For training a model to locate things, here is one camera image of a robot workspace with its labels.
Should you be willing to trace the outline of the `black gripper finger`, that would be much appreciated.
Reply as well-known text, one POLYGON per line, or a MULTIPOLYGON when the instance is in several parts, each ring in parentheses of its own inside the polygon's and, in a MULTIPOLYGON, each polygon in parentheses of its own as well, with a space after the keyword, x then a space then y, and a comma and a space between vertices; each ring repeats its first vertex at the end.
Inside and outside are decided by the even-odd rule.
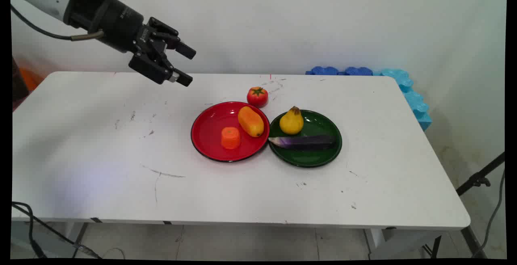
POLYGON ((150 39, 164 43, 165 49, 174 50, 188 59, 193 59, 196 55, 196 51, 179 38, 179 31, 173 27, 154 17, 150 17, 148 26, 151 31, 150 39))
POLYGON ((192 76, 175 68, 165 53, 135 53, 128 66, 157 84, 170 81, 189 86, 193 81, 192 76))

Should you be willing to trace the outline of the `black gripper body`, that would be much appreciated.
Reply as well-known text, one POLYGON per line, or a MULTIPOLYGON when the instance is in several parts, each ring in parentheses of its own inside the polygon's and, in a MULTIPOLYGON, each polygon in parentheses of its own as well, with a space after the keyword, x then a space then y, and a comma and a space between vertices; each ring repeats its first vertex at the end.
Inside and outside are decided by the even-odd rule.
POLYGON ((103 31, 100 42, 122 53, 150 52, 151 41, 166 50, 166 41, 153 35, 159 33, 156 18, 144 23, 144 16, 119 0, 95 0, 95 6, 95 30, 103 31))

